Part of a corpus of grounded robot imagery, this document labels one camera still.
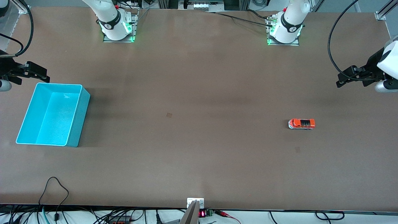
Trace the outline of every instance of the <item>metal mounting plate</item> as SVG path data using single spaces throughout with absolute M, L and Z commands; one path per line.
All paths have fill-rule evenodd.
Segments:
M 191 204 L 193 200 L 198 200 L 200 202 L 200 209 L 205 208 L 205 199 L 204 198 L 187 198 L 187 208 Z

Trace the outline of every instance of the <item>cable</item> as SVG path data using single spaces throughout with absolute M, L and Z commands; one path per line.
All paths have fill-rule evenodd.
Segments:
M 18 57 L 18 56 L 20 56 L 21 54 L 25 53 L 25 51 L 29 48 L 30 43 L 32 42 L 32 39 L 33 39 L 33 16 L 32 16 L 32 12 L 30 11 L 29 6 L 26 4 L 26 2 L 25 2 L 24 0 L 20 0 L 20 2 L 21 2 L 21 4 L 26 8 L 27 13 L 29 14 L 29 20 L 30 20 L 30 35 L 29 35 L 29 40 L 28 40 L 28 42 L 27 42 L 27 44 L 26 44 L 26 47 L 23 47 L 23 45 L 19 42 L 19 44 L 20 44 L 23 48 L 20 49 L 16 54 L 14 54 L 14 55 L 10 55 L 10 54 L 8 54 L 8 55 L 0 55 L 0 58 L 2 58 L 2 57 Z M 5 37 L 5 38 L 11 39 L 11 37 L 8 37 L 8 36 L 6 36 L 6 35 L 1 35 L 1 36 L 2 36 L 2 37 Z
M 10 40 L 12 40 L 12 41 L 14 41 L 14 42 L 17 42 L 17 43 L 21 46 L 21 48 L 20 48 L 20 50 L 19 50 L 18 52 L 21 52 L 21 51 L 23 50 L 23 44 L 22 44 L 19 40 L 14 39 L 14 38 L 12 38 L 12 37 L 9 37 L 9 36 L 7 36 L 7 35 L 4 35 L 4 34 L 2 34 L 2 33 L 0 33 L 0 36 L 5 37 L 5 38 L 7 38 L 7 39 L 10 39 Z
M 260 17 L 261 19 L 265 19 L 266 20 L 269 17 L 269 16 L 262 16 L 262 15 L 258 14 L 256 11 L 251 10 L 251 9 L 246 9 L 245 11 L 252 12 L 252 13 L 254 13 L 254 15 L 256 15 L 257 17 Z
M 40 221 L 39 221 L 39 206 L 37 206 L 37 209 L 36 209 L 36 218 L 37 218 L 37 224 L 40 224 Z
M 139 5 L 131 6 L 131 5 L 127 4 L 126 1 L 115 0 L 115 2 L 117 2 L 117 3 L 121 4 L 121 5 L 124 5 L 124 6 L 128 6 L 130 9 L 134 9 L 134 8 L 132 8 L 132 7 L 142 8 L 142 7 L 140 7 Z
M 163 224 L 157 209 L 156 209 L 156 224 Z
M 138 23 L 138 21 L 140 21 L 141 18 L 144 17 L 145 14 L 147 14 L 147 13 L 149 12 L 149 9 L 150 9 L 152 6 L 154 6 L 154 5 L 155 5 L 155 4 L 150 5 L 150 6 L 148 7 L 148 9 L 142 14 L 142 16 L 140 16 L 140 17 L 138 18 L 138 20 L 137 20 L 136 22 L 134 22 L 134 23 Z
M 90 207 L 91 213 L 96 217 L 96 219 L 98 220 L 98 216 L 96 215 L 96 213 L 93 211 L 93 209 Z
M 144 210 L 144 217 L 145 217 L 145 224 L 148 224 L 148 223 L 146 222 L 146 212 L 145 212 L 145 210 Z
M 275 219 L 273 218 L 272 212 L 269 212 L 269 214 L 271 215 L 272 221 L 273 221 L 275 224 L 278 224 L 278 223 L 275 221 Z
M 49 220 L 47 219 L 46 213 L 45 213 L 45 211 L 44 211 L 44 206 L 43 206 L 43 208 L 41 209 L 41 212 L 43 213 L 44 220 L 46 220 L 46 223 L 47 223 L 47 224 L 50 224 Z
M 350 77 L 350 76 L 344 74 L 344 72 L 337 66 L 336 62 L 334 62 L 333 57 L 332 57 L 332 53 L 330 52 L 330 39 L 332 38 L 332 33 L 333 33 L 334 28 L 336 27 L 337 22 L 345 14 L 345 12 L 347 12 L 348 9 L 351 8 L 358 1 L 359 0 L 354 0 L 347 8 L 345 8 L 345 10 L 340 14 L 340 16 L 334 22 L 334 24 L 332 26 L 332 29 L 330 30 L 329 37 L 328 37 L 328 54 L 329 54 L 330 61 L 332 62 L 333 66 L 336 68 L 336 70 L 340 74 L 344 75 L 345 77 L 347 77 L 349 79 L 356 80 L 356 81 L 372 81 L 372 80 L 376 80 L 376 79 L 358 79 L 358 78 Z
M 46 183 L 46 186 L 44 187 L 44 191 L 43 191 L 43 193 L 41 194 L 41 196 L 40 196 L 40 198 L 39 198 L 38 204 L 39 204 L 39 206 L 40 206 L 40 200 L 43 198 L 43 195 L 44 195 L 44 193 L 46 192 L 46 189 L 47 189 L 47 185 L 49 184 L 49 181 L 50 181 L 52 178 L 56 179 L 57 182 L 58 182 L 58 184 L 59 184 L 59 186 L 61 186 L 61 187 L 66 191 L 66 197 L 61 201 L 61 203 L 58 204 L 57 208 L 55 209 L 55 214 L 58 214 L 58 213 L 57 213 L 57 212 L 58 212 L 58 208 L 60 207 L 60 205 L 61 205 L 61 204 L 68 198 L 68 196 L 69 196 L 69 191 L 68 191 L 68 189 L 67 189 L 66 187 L 64 187 L 64 186 L 61 184 L 61 182 L 59 182 L 58 178 L 56 178 L 56 177 L 50 177 L 50 178 L 48 178 L 47 183 Z
M 215 210 L 215 209 L 213 209 L 213 211 L 214 211 L 215 214 L 217 214 L 217 215 L 219 215 L 219 216 L 222 216 L 222 217 L 225 217 L 225 218 L 232 218 L 232 219 L 235 219 L 236 221 L 239 222 L 239 224 L 242 224 L 242 223 L 240 223 L 240 221 L 239 221 L 237 218 L 235 218 L 235 217 L 233 217 L 233 216 L 230 216 L 230 215 L 227 214 L 226 212 L 223 212 L 223 211 L 220 211 L 220 210 Z
M 318 212 L 319 212 L 319 213 L 322 213 L 326 218 L 321 218 L 321 217 L 319 217 L 319 216 L 318 216 Z M 339 221 L 339 220 L 342 220 L 342 219 L 345 217 L 344 212 L 338 212 L 338 213 L 339 213 L 339 214 L 342 214 L 343 216 L 340 217 L 340 218 L 329 218 L 328 215 L 326 215 L 326 213 L 324 213 L 323 211 L 319 211 L 319 210 L 318 210 L 318 211 L 315 211 L 315 216 L 316 216 L 318 219 L 320 219 L 320 220 L 328 221 L 329 224 L 332 224 L 331 221 Z
M 142 218 L 142 216 L 144 216 L 144 210 L 143 210 L 141 216 L 138 217 L 138 219 L 133 219 L 133 213 L 134 213 L 135 211 L 136 211 L 136 210 L 134 210 L 134 211 L 131 213 L 130 222 L 135 222 L 135 221 L 137 221 L 138 219 Z
M 66 217 L 65 217 L 65 214 L 64 214 L 64 211 L 61 209 L 61 212 L 62 212 L 62 216 L 64 216 L 64 219 L 65 219 L 65 222 L 66 222 L 66 224 L 69 224 L 69 222 L 66 220 Z
M 233 218 L 233 219 L 235 219 L 236 221 L 238 221 L 239 222 L 239 224 L 242 224 L 242 223 L 240 223 L 240 221 L 237 219 L 237 218 L 234 218 L 234 217 L 232 217 L 232 216 L 230 216 L 230 215 L 228 215 L 228 217 L 227 218 Z
M 253 23 L 253 24 L 258 24 L 258 25 L 262 25 L 262 26 L 272 27 L 271 24 L 262 24 L 262 23 L 259 23 L 259 22 L 254 22 L 254 21 L 251 21 L 251 20 L 246 20 L 246 19 L 242 19 L 242 18 L 239 18 L 239 17 L 230 16 L 230 15 L 222 14 L 222 13 L 216 13 L 216 12 L 211 12 L 211 13 L 214 13 L 214 14 L 217 14 L 217 15 L 222 15 L 222 16 L 228 16 L 228 17 L 231 17 L 233 19 L 242 20 L 242 21 L 245 21 L 245 22 Z

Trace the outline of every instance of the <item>connector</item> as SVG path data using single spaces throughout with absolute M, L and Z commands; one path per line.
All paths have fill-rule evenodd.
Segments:
M 54 214 L 54 221 L 58 221 L 59 220 L 59 214 L 58 213 L 55 213 Z
M 223 212 L 223 211 L 220 211 L 220 210 L 213 210 L 213 211 L 214 211 L 215 214 L 217 214 L 219 216 L 228 217 L 228 214 Z
M 156 210 L 156 224 L 163 224 L 163 222 L 160 220 L 160 216 L 157 210 Z
M 130 216 L 111 216 L 108 224 L 129 224 Z
M 278 21 L 278 18 L 277 18 L 277 17 L 268 16 L 268 17 L 267 17 L 267 20 L 268 20 L 268 21 L 277 22 L 277 21 Z

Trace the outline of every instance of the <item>black strap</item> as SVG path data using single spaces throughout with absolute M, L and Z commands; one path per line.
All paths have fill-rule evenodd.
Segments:
M 294 33 L 294 32 L 297 31 L 297 30 L 301 27 L 301 25 L 302 25 L 302 23 L 300 23 L 299 25 L 292 25 L 292 24 L 288 23 L 288 22 L 285 20 L 285 14 L 284 14 L 284 13 L 282 14 L 281 22 L 282 22 L 282 25 L 283 25 L 284 27 L 286 27 L 286 29 L 287 29 L 287 31 L 288 31 L 289 33 Z
M 121 17 L 120 16 L 120 12 L 117 10 L 117 15 L 116 15 L 116 17 L 113 20 L 111 20 L 109 22 L 103 22 L 103 21 L 99 20 L 99 22 L 101 23 L 101 25 L 103 27 L 105 27 L 105 29 L 113 29 L 113 27 L 115 27 L 115 25 L 117 23 L 119 23 L 120 17 Z

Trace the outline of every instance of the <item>metal bracket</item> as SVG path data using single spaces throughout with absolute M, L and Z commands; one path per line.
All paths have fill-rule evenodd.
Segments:
M 317 12 L 324 2 L 325 0 L 319 0 L 313 7 L 311 7 L 311 12 Z
M 27 9 L 26 7 L 19 1 L 19 0 L 10 0 L 18 9 L 19 14 L 27 14 Z
M 135 35 L 137 33 L 137 22 L 138 22 L 138 14 L 140 10 L 138 10 L 137 14 L 131 14 L 131 12 L 127 12 L 127 22 L 126 22 L 126 29 L 131 30 L 131 33 L 129 33 L 125 38 L 121 40 L 111 40 L 109 39 L 106 35 L 103 36 L 103 42 L 104 43 L 134 43 L 135 41 Z
M 200 208 L 205 208 L 205 199 L 204 198 L 187 198 L 187 208 L 190 206 L 192 201 L 199 201 Z
M 386 20 L 386 15 L 391 12 L 393 8 L 398 5 L 398 0 L 391 0 L 387 2 L 379 11 L 375 12 L 376 20 Z
M 179 224 L 198 224 L 199 211 L 204 208 L 205 200 L 203 198 L 187 198 L 187 206 Z

